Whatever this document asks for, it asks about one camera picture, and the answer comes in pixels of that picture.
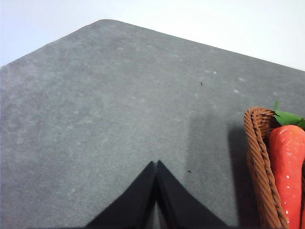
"brown wicker basket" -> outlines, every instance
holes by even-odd
[[[244,114],[249,145],[247,163],[253,180],[261,226],[288,229],[268,156],[268,137],[279,126],[273,115],[272,110],[263,107],[250,108]]]

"orange carrot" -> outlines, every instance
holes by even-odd
[[[287,223],[290,229],[300,229],[305,131],[284,125],[271,132],[269,143],[271,169]]]

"white wall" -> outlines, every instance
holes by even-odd
[[[304,0],[2,0],[1,66],[99,19],[305,70]]]

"black triangular object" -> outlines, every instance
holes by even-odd
[[[143,229],[156,201],[170,229],[229,228],[158,161],[150,162],[126,191],[83,229]]]
[[[142,229],[155,203],[155,164],[150,162],[126,191],[87,227]]]
[[[226,226],[191,196],[161,161],[158,161],[157,171],[160,193],[157,201],[169,228]]]

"toy carrot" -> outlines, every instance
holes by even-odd
[[[280,112],[277,107],[278,102],[275,118],[283,126],[274,129],[269,137],[271,169],[289,228],[299,229],[305,159],[305,131],[301,127],[305,120],[292,113]]]

